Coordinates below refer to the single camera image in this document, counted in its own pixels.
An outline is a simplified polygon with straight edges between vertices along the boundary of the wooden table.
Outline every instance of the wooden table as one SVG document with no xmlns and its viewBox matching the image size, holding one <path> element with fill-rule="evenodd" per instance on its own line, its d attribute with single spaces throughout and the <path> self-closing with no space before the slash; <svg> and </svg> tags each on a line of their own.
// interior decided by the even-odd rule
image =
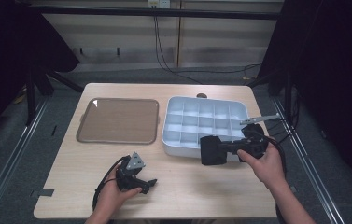
<svg viewBox="0 0 352 224">
<path fill-rule="evenodd" d="M 35 207 L 37 218 L 86 218 L 92 212 L 94 190 L 119 158 L 137 152 L 147 165 L 142 180 L 158 179 L 148 194 L 139 194 L 123 205 L 114 218 L 243 218 L 275 217 L 275 201 L 246 163 L 203 166 L 200 159 L 167 155 L 162 125 L 168 100 L 173 96 L 238 101 L 250 117 L 260 111 L 249 87 L 209 85 L 158 85 L 92 83 L 86 86 L 63 143 Z M 156 141 L 150 145 L 80 143 L 80 119 L 92 98 L 155 99 L 160 104 Z"/>
</svg>

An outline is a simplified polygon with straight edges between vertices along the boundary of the person's right hand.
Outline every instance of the person's right hand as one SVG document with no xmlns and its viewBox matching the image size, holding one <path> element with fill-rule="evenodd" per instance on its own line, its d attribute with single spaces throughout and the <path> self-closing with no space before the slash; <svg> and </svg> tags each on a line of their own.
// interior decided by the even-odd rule
<svg viewBox="0 0 352 224">
<path fill-rule="evenodd" d="M 117 165 L 106 177 L 106 184 L 102 188 L 97 205 L 93 213 L 86 220 L 85 224 L 108 223 L 111 216 L 116 213 L 122 205 L 141 192 L 141 188 L 129 189 L 121 191 L 118 188 L 116 180 L 116 172 L 120 166 Z"/>
<path fill-rule="evenodd" d="M 260 159 L 255 159 L 243 149 L 237 150 L 239 157 L 248 163 L 254 170 L 257 178 L 270 189 L 280 182 L 286 181 L 280 154 L 274 145 L 269 143 L 265 154 Z"/>
</svg>

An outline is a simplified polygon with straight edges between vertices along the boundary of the metal rail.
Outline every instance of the metal rail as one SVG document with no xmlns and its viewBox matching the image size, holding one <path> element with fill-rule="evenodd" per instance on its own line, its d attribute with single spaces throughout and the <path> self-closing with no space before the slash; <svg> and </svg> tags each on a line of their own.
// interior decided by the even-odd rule
<svg viewBox="0 0 352 224">
<path fill-rule="evenodd" d="M 216 11 L 140 7 L 55 7 L 31 5 L 29 7 L 17 7 L 17 9 L 28 9 L 43 14 L 190 17 L 267 21 L 276 21 L 280 18 L 281 15 L 280 13 L 276 12 Z"/>
<path fill-rule="evenodd" d="M 36 117 L 35 119 L 32 121 L 32 123 L 25 127 L 21 138 L 19 139 L 17 145 L 15 146 L 15 148 L 12 151 L 12 154 L 10 155 L 6 165 L 4 166 L 3 170 L 1 171 L 0 174 L 0 199 L 2 197 L 2 195 L 4 194 L 6 188 L 7 188 L 7 184 L 10 180 L 10 178 L 12 177 L 13 173 L 16 170 L 16 167 L 19 163 L 19 161 L 21 160 L 21 156 L 24 153 L 24 150 L 26 149 L 31 137 L 33 136 L 36 126 L 38 125 L 39 121 L 42 118 L 42 115 L 44 114 L 44 111 L 47 107 L 47 102 L 49 100 L 49 97 L 45 97 L 40 104 L 38 105 L 36 111 Z"/>
</svg>

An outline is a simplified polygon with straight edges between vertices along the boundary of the wire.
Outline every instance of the wire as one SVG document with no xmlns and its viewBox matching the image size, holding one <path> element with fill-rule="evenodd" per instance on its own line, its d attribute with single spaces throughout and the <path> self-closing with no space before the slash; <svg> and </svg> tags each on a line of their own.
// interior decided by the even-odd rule
<svg viewBox="0 0 352 224">
<path fill-rule="evenodd" d="M 106 180 L 106 181 L 104 182 L 104 184 L 108 183 L 109 181 L 118 180 L 118 179 L 119 179 L 119 178 L 112 178 L 112 179 Z"/>
<path fill-rule="evenodd" d="M 290 137 L 292 134 L 294 134 L 297 130 L 297 126 L 299 123 L 299 116 L 300 116 L 300 107 L 301 107 L 301 96 L 297 94 L 293 107 L 292 107 L 292 115 L 290 118 L 290 123 L 291 123 L 291 130 L 290 132 L 280 141 L 278 141 L 280 144 L 284 142 L 288 137 Z"/>
<path fill-rule="evenodd" d="M 261 63 L 253 63 L 253 64 L 249 64 L 249 65 L 244 66 L 242 69 L 232 70 L 232 71 L 210 71 L 210 70 L 174 71 L 168 66 L 166 60 L 164 59 L 164 55 L 163 55 L 163 51 L 162 51 L 162 42 L 161 42 L 161 38 L 160 38 L 160 35 L 159 35 L 158 17 L 154 17 L 154 24 L 155 24 L 155 52 L 156 52 L 156 59 L 158 61 L 158 64 L 164 71 L 170 72 L 170 73 L 172 73 L 175 76 L 187 78 L 187 79 L 189 79 L 191 81 L 194 81 L 196 83 L 203 84 L 202 82 L 200 82 L 200 81 L 198 81 L 198 80 L 196 80 L 194 78 L 182 76 L 180 74 L 181 73 L 216 73 L 216 74 L 244 73 L 245 83 L 243 85 L 246 85 L 246 81 L 247 81 L 246 70 L 252 69 L 252 68 L 257 67 L 257 66 L 261 66 Z"/>
<path fill-rule="evenodd" d="M 106 181 L 106 178 L 108 177 L 109 173 L 111 173 L 112 170 L 114 170 L 114 168 L 121 162 L 124 161 L 127 157 L 122 157 L 119 160 L 117 160 L 112 166 L 111 168 L 109 168 L 109 170 L 106 172 L 106 175 L 103 177 L 102 181 L 100 182 L 99 186 L 97 186 L 97 189 L 94 192 L 94 196 L 93 196 L 93 202 L 92 202 L 92 207 L 93 207 L 93 211 L 96 208 L 97 205 L 97 200 L 99 198 L 99 194 L 100 191 L 102 190 L 102 188 L 104 187 L 104 185 L 111 180 L 115 180 L 115 179 L 109 179 Z"/>
<path fill-rule="evenodd" d="M 266 128 L 266 130 L 271 131 L 273 128 L 277 127 L 281 123 L 281 121 L 284 121 L 284 119 L 269 119 L 269 120 L 266 120 L 266 121 L 268 121 L 268 122 L 269 121 L 277 121 L 277 123 L 274 126 Z"/>
</svg>

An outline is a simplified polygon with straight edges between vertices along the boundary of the white compartment tray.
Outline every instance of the white compartment tray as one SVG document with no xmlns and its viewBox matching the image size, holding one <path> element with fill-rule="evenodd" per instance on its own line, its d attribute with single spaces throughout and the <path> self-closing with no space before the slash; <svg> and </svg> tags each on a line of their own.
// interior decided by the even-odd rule
<svg viewBox="0 0 352 224">
<path fill-rule="evenodd" d="M 246 106 L 240 102 L 175 96 L 167 105 L 162 141 L 172 156 L 201 158 L 200 139 L 215 135 L 221 141 L 244 138 L 240 125 L 247 119 Z M 239 161 L 228 154 L 228 161 Z"/>
</svg>

